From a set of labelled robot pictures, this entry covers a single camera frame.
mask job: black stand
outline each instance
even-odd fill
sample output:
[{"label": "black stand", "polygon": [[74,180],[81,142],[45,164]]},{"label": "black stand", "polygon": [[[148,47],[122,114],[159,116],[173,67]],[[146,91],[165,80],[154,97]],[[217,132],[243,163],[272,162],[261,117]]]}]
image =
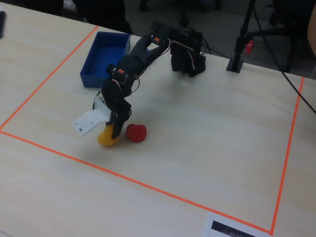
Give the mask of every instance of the black stand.
[{"label": "black stand", "polygon": [[250,17],[255,5],[255,1],[256,0],[250,0],[249,2],[245,20],[240,30],[240,36],[238,36],[236,40],[235,54],[234,54],[234,57],[229,60],[229,63],[226,68],[227,71],[239,73],[241,70],[243,60],[240,59],[240,55],[242,54],[243,49],[245,47],[245,43],[246,43],[245,35],[247,34],[247,31],[248,31],[248,24],[249,24]]}]

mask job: orange tape boundary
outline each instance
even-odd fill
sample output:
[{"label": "orange tape boundary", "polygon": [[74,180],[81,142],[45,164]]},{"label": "orange tape boundary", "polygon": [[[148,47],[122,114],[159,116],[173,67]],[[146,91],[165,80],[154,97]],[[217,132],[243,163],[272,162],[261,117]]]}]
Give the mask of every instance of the orange tape boundary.
[{"label": "orange tape boundary", "polygon": [[22,141],[22,142],[26,142],[26,143],[31,144],[31,145],[33,145],[33,146],[42,148],[42,149],[47,150],[47,151],[49,151],[49,152],[55,153],[55,154],[57,154],[57,155],[60,155],[60,156],[63,156],[63,157],[72,159],[72,160],[74,160],[74,161],[80,162],[80,163],[82,163],[82,164],[89,165],[89,166],[91,166],[91,167],[93,167],[93,168],[102,170],[102,171],[107,172],[107,173],[109,173],[109,174],[115,175],[115,176],[117,176],[117,177],[119,177],[119,178],[123,178],[123,179],[128,180],[128,181],[130,181],[130,182],[133,182],[133,183],[135,183],[135,184],[139,184],[139,185],[141,185],[141,186],[143,186],[143,187],[146,187],[146,188],[148,188],[148,189],[151,189],[151,190],[154,190],[154,191],[156,191],[156,192],[159,192],[159,193],[161,193],[161,194],[164,194],[164,195],[167,195],[167,196],[169,196],[169,197],[172,197],[172,198],[178,199],[178,200],[180,200],[180,201],[186,202],[186,203],[188,203],[188,204],[197,206],[197,207],[202,208],[202,209],[204,209],[204,210],[214,212],[214,213],[216,213],[216,214],[218,214],[218,215],[225,216],[225,217],[227,217],[227,218],[229,218],[229,219],[232,219],[232,220],[234,220],[234,221],[238,221],[238,222],[240,222],[240,223],[242,223],[242,224],[248,225],[248,226],[250,226],[250,227],[253,227],[253,228],[255,228],[255,229],[258,229],[258,230],[260,230],[260,231],[263,231],[263,232],[266,232],[266,233],[270,234],[270,231],[269,231],[269,230],[263,229],[263,228],[261,228],[261,227],[259,227],[259,226],[256,226],[256,225],[254,225],[254,224],[248,223],[248,222],[243,221],[243,220],[241,220],[241,219],[238,219],[238,218],[236,218],[236,217],[227,215],[227,214],[225,214],[225,213],[223,213],[223,212],[216,211],[216,210],[214,210],[214,209],[211,209],[211,208],[209,208],[209,207],[203,206],[203,205],[198,204],[198,203],[196,203],[196,202],[193,202],[193,201],[187,200],[187,199],[185,199],[185,198],[176,196],[176,195],[174,195],[174,194],[168,193],[168,192],[166,192],[166,191],[163,191],[163,190],[161,190],[161,189],[155,188],[155,187],[153,187],[153,186],[151,186],[151,185],[145,184],[145,183],[140,182],[140,181],[137,181],[137,180],[135,180],[135,179],[129,178],[129,177],[125,176],[125,175],[116,173],[116,172],[111,171],[111,170],[109,170],[109,169],[105,169],[105,168],[103,168],[103,167],[100,167],[100,166],[97,166],[97,165],[95,165],[95,164],[86,162],[86,161],[84,161],[84,160],[81,160],[81,159],[72,157],[72,156],[70,156],[70,155],[67,155],[67,154],[64,154],[64,153],[55,151],[55,150],[53,150],[53,149],[51,149],[51,148],[42,146],[42,145],[37,144],[37,143],[35,143],[35,142],[31,142],[31,141],[29,141],[29,140],[26,140],[26,139],[24,139],[24,138],[15,136],[15,135],[13,135],[13,134],[10,134],[10,133],[4,132],[4,131],[0,131],[0,133],[4,134],[4,135],[6,135],[6,136],[9,136],[9,137],[13,137],[13,138],[15,138],[15,139],[18,139],[18,140],[20,140],[20,141]]},{"label": "orange tape boundary", "polygon": [[[299,89],[300,93],[302,93],[302,90],[303,90],[304,80],[305,80],[305,78],[302,78],[302,80],[301,80],[301,85],[300,85],[300,89]],[[286,155],[285,155],[285,160],[284,160],[284,165],[283,165],[281,182],[280,182],[280,187],[279,187],[278,194],[277,194],[277,199],[276,199],[276,208],[275,208],[275,212],[273,214],[273,220],[272,220],[271,232],[270,232],[270,235],[272,235],[272,236],[273,236],[273,234],[275,232],[275,227],[276,227],[276,222],[277,222],[277,214],[278,214],[278,209],[279,209],[280,202],[281,202],[281,196],[282,196],[283,185],[284,185],[284,181],[285,181],[287,163],[288,163],[288,158],[290,156],[293,132],[294,132],[294,127],[295,127],[297,111],[298,111],[298,107],[299,107],[299,104],[300,104],[300,99],[301,99],[301,97],[298,95],[297,99],[296,99],[296,105],[295,105],[295,110],[294,110],[294,114],[293,114],[293,120],[292,120],[290,135],[288,137],[288,142],[287,142],[287,149],[286,149]]]},{"label": "orange tape boundary", "polygon": [[38,90],[58,71],[58,69],[73,55],[74,52],[77,51],[78,48],[96,31],[98,26],[94,27],[94,29],[77,45],[76,48],[58,65],[58,67],[52,71],[51,74],[38,86],[38,88],[33,91],[33,93],[11,114],[11,116],[0,126],[0,130],[20,111],[20,109],[38,92]]},{"label": "orange tape boundary", "polygon": [[[185,198],[179,197],[179,196],[177,196],[177,195],[168,193],[168,192],[166,192],[166,191],[163,191],[163,190],[161,190],[161,189],[155,188],[155,187],[153,187],[153,186],[151,186],[151,185],[148,185],[148,184],[145,184],[145,183],[143,183],[143,182],[137,181],[137,180],[135,180],[135,179],[129,178],[129,177],[127,177],[127,176],[124,176],[124,175],[122,175],[122,174],[116,173],[116,172],[114,172],[114,171],[105,169],[105,168],[100,167],[100,166],[97,166],[97,165],[95,165],[95,164],[86,162],[86,161],[84,161],[84,160],[81,160],[81,159],[72,157],[72,156],[70,156],[70,155],[64,154],[64,153],[59,152],[59,151],[55,151],[55,150],[53,150],[53,149],[51,149],[51,148],[42,146],[42,145],[37,144],[37,143],[35,143],[35,142],[29,141],[29,140],[27,140],[27,139],[24,139],[24,138],[21,138],[21,137],[15,136],[15,135],[13,135],[13,134],[10,134],[10,133],[7,133],[7,132],[2,131],[2,129],[4,128],[4,126],[22,109],[22,107],[39,91],[39,89],[58,71],[58,69],[77,51],[77,49],[78,49],[79,47],[81,47],[81,45],[96,31],[97,28],[98,28],[98,26],[96,26],[96,27],[77,45],[77,47],[58,65],[58,67],[35,89],[35,91],[34,91],[34,92],[14,111],[14,113],[0,126],[0,133],[3,134],[3,135],[9,136],[9,137],[15,138],[15,139],[17,139],[17,140],[20,140],[20,141],[22,141],[22,142],[31,144],[31,145],[33,145],[33,146],[39,147],[39,148],[41,148],[41,149],[47,150],[47,151],[49,151],[49,152],[55,153],[55,154],[57,154],[57,155],[60,155],[60,156],[63,156],[63,157],[72,159],[72,160],[77,161],[77,162],[79,162],[79,163],[86,164],[86,165],[91,166],[91,167],[93,167],[93,168],[99,169],[99,170],[101,170],[101,171],[107,172],[107,173],[109,173],[109,174],[115,175],[115,176],[117,176],[117,177],[123,178],[123,179],[128,180],[128,181],[130,181],[130,182],[133,182],[133,183],[135,183],[135,184],[138,184],[138,185],[141,185],[141,186],[146,187],[146,188],[148,188],[148,189],[151,189],[151,190],[154,190],[154,191],[156,191],[156,192],[159,192],[159,193],[161,193],[161,194],[164,194],[164,195],[167,195],[167,196],[169,196],[169,197],[175,198],[175,199],[177,199],[177,200],[180,200],[180,201],[186,202],[186,203],[188,203],[188,204],[194,205],[194,206],[199,207],[199,208],[201,208],[201,209],[204,209],[204,210],[213,212],[213,213],[215,213],[215,214],[218,214],[218,215],[224,216],[224,217],[226,217],[226,218],[232,219],[232,220],[234,220],[234,221],[240,222],[240,223],[242,223],[242,224],[248,225],[248,226],[250,226],[250,227],[252,227],[252,228],[255,228],[255,229],[257,229],[257,230],[263,231],[263,232],[268,233],[268,234],[270,234],[270,235],[273,236],[274,230],[275,230],[276,221],[277,221],[278,209],[279,209],[279,205],[280,205],[280,201],[281,201],[281,196],[282,196],[282,191],[283,191],[283,185],[284,185],[284,181],[285,181],[286,168],[287,168],[288,158],[289,158],[290,149],[291,149],[293,131],[294,131],[294,127],[295,127],[295,121],[296,121],[297,111],[298,111],[298,107],[299,107],[300,96],[298,96],[298,97],[297,97],[297,100],[296,100],[295,111],[294,111],[294,114],[293,114],[293,120],[292,120],[292,125],[291,125],[291,130],[290,130],[290,134],[289,134],[289,140],[288,140],[288,144],[287,144],[287,150],[286,150],[286,155],[285,155],[285,160],[284,160],[284,165],[283,165],[283,171],[282,171],[282,176],[281,176],[281,182],[280,182],[280,187],[279,187],[279,191],[278,191],[278,195],[277,195],[276,207],[275,207],[275,211],[274,211],[272,226],[271,226],[271,229],[270,229],[270,230],[266,230],[266,229],[264,229],[264,228],[262,228],[262,227],[260,227],[260,226],[257,226],[257,225],[251,224],[251,223],[249,223],[249,222],[243,221],[243,220],[241,220],[241,219],[239,219],[239,218],[236,218],[236,217],[234,217],[234,216],[231,216],[231,215],[225,214],[225,213],[223,213],[223,212],[220,212],[220,211],[211,209],[211,208],[209,208],[209,207],[207,207],[207,206],[203,206],[203,205],[198,204],[198,203],[196,203],[196,202],[193,202],[193,201],[187,200],[187,199],[185,199]],[[305,79],[305,78],[302,78],[302,80],[301,80],[301,85],[300,85],[300,89],[299,89],[299,92],[300,92],[300,93],[302,92],[302,89],[303,89],[304,79]]]}]

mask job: black robotic arm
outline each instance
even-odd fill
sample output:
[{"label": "black robotic arm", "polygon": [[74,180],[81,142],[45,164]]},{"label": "black robotic arm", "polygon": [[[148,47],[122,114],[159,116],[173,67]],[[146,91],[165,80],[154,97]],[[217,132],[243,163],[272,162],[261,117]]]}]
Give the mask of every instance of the black robotic arm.
[{"label": "black robotic arm", "polygon": [[[135,80],[159,58],[168,48],[171,49],[173,71],[182,71],[195,76],[205,70],[205,56],[200,54],[202,34],[191,30],[187,35],[164,24],[154,22],[153,32],[141,37],[132,51],[123,56],[118,65],[110,64],[107,73],[110,75],[101,87],[104,103],[112,111],[112,138],[119,136],[123,124],[131,115],[131,105],[125,100],[132,91]],[[152,50],[148,46],[158,45]]]}]

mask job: red toy fruit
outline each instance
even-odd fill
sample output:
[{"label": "red toy fruit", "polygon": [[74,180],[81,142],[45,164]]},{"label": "red toy fruit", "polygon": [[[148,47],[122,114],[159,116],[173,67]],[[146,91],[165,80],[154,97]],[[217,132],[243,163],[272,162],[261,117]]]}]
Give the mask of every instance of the red toy fruit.
[{"label": "red toy fruit", "polygon": [[146,137],[146,127],[144,125],[130,124],[126,128],[125,136],[132,142],[142,142]]}]

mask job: yellow toy fruit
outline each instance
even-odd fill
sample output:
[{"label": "yellow toy fruit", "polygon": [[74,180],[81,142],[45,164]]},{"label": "yellow toy fruit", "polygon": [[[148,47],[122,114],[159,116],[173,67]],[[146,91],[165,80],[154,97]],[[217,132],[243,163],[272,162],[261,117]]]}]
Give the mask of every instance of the yellow toy fruit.
[{"label": "yellow toy fruit", "polygon": [[103,146],[114,146],[118,141],[119,137],[112,139],[113,125],[108,125],[104,128],[104,131],[98,136],[98,142]]}]

